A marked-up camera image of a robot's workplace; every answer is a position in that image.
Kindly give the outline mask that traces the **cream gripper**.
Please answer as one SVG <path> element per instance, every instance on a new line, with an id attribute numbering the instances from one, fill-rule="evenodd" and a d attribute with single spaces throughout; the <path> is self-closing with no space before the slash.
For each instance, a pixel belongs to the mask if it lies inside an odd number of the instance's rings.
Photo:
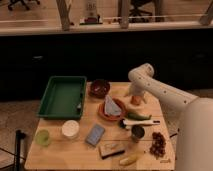
<path id="1" fill-rule="evenodd" d="M 142 98 L 142 101 L 147 104 L 146 98 L 145 98 L 145 91 L 140 88 L 139 86 L 135 84 L 131 84 L 129 91 L 127 91 L 124 95 L 125 98 L 133 96 L 140 96 Z"/>

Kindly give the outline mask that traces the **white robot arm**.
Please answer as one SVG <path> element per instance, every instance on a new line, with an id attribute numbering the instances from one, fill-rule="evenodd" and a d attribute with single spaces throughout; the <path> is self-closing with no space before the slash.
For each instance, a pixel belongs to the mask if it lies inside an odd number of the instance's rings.
<path id="1" fill-rule="evenodd" d="M 199 97 L 153 78 L 144 63 L 128 72 L 130 92 L 147 91 L 180 114 L 175 171 L 213 171 L 213 98 Z"/>

